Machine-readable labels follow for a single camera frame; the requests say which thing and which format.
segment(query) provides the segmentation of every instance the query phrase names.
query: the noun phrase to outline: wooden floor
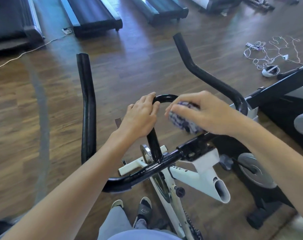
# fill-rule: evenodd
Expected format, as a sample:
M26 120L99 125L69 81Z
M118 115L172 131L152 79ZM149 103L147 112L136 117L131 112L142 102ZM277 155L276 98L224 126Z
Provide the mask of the wooden floor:
M243 95L276 82L263 78L245 59L247 42L291 35L301 40L297 49L303 62L303 0L297 6L275 2L276 9L266 15L241 4L227 17L199 13L193 2L180 0L189 8L188 17L156 27L147 24L131 0L109 1L124 23L119 32L111 30L88 40L70 35L0 68L0 218L28 211L81 165L83 100L76 53L88 53L91 59L97 100L97 148L116 129L114 120L124 116L127 105L149 92L178 95L209 90L230 102L184 67L172 39L177 32L184 36L200 67ZM46 41L61 37L61 29L69 24L59 0L36 0L35 4ZM293 49L288 54L295 57ZM14 57L0 57L0 65ZM277 64L282 71L296 67L281 59ZM165 106L161 106L156 132L161 145L172 150L189 137L164 118ZM290 142L271 122L265 120L264 125ZM126 153L126 161L141 156L142 143L147 140L137 141ZM254 208L252 196L233 173L218 167L217 174L230 191L229 204L187 186L182 199L206 239L270 239L292 216L293 210L283 206L259 231L252 229L245 220ZM166 217L151 183L145 181L130 192L102 193L77 239L96 239L112 202L118 198L124 201L133 223L143 196L154 203L154 222Z

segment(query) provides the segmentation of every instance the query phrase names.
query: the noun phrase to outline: exercise bike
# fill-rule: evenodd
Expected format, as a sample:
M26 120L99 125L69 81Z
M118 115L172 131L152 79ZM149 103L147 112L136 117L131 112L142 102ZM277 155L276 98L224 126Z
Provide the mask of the exercise bike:
M205 72L193 62L180 33L174 35L173 39L187 69L230 98L233 102L232 107L254 120L258 119L259 106L277 100L293 89L296 90L303 86L302 67L299 71L269 88L260 88L244 98L237 90ZM89 56L78 54L77 65L84 100L81 147L83 164L96 153L96 100ZM160 103L172 102L176 98L176 95L159 95L154 98L153 103L156 101ZM124 163L124 166L118 170L122 177L109 178L103 191L109 193L124 192L130 190L134 185L150 179L172 226L182 239L202 239L202 235L193 226L181 204L180 198L184 196L185 190L177 187L174 180L180 180L222 203L228 203L230 201L229 191L213 169L213 165L217 163L222 164L226 169L233 169L252 193L257 211L251 213L247 217L247 221L254 228L259 229L265 219L282 203L293 207L253 154L232 137L203 133L178 146L173 152L168 152L164 145L159 145L155 129L152 129L148 134L147 141L149 147L147 145L140 146L142 157L128 164ZM222 162L223 156L230 160ZM175 166L174 163L177 161L193 164L196 172ZM141 169L128 175L129 172L137 168Z

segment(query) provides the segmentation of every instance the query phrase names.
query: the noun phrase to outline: adjustment knob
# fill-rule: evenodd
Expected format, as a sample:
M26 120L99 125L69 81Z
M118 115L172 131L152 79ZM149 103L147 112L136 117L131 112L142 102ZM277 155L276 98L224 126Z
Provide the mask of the adjustment knob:
M176 195L179 197L179 198L183 198L184 195L185 195L185 190L183 187L175 187L175 191L176 191Z

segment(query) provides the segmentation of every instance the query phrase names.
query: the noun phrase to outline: right hand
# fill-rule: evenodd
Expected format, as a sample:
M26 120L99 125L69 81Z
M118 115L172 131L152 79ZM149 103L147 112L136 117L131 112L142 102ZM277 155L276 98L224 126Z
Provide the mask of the right hand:
M177 104L181 101L199 105L200 111ZM234 136L240 130L241 124L245 123L244 118L246 118L246 116L207 91L180 95L166 108L165 116L167 118L170 111L217 135Z

